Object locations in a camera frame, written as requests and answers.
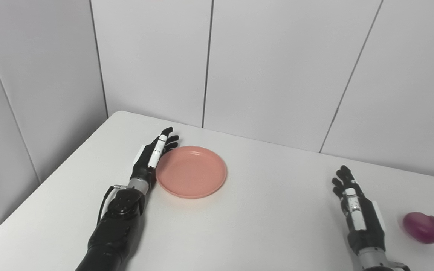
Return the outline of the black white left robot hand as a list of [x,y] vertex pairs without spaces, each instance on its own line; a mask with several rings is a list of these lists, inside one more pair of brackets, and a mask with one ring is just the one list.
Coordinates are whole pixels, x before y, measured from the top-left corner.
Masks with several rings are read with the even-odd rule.
[[169,151],[179,146],[179,135],[174,134],[173,127],[162,130],[150,144],[143,145],[132,168],[129,187],[143,190],[155,184],[155,170],[160,159]]

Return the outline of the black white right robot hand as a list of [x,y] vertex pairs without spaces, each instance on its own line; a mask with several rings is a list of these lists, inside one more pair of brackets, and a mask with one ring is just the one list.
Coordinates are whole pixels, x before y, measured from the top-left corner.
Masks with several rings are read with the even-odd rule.
[[[374,204],[364,195],[360,185],[356,182],[351,170],[346,165],[341,165],[339,170],[336,171],[336,176],[331,180],[334,185],[332,191],[339,197],[341,209],[346,217],[349,230],[347,240],[351,250],[355,254],[359,254],[360,250],[369,247],[377,247],[385,251],[385,234]],[[356,223],[353,222],[352,209],[349,207],[348,199],[345,195],[346,189],[355,190],[359,209],[364,219],[364,229],[356,226]]]

